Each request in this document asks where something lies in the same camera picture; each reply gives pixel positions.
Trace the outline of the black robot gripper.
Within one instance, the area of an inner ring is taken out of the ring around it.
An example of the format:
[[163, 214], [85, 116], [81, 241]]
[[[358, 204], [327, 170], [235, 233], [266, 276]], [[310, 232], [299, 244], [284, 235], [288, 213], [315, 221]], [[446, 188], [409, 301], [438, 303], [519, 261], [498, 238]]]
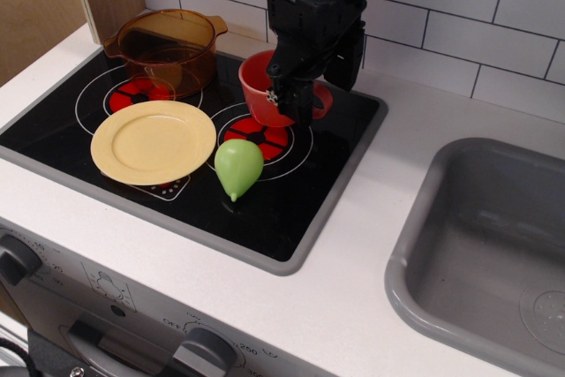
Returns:
[[313, 82], [350, 91], [364, 49], [366, 0], [267, 0], [277, 37], [267, 66], [269, 95], [278, 111], [298, 125], [313, 120]]

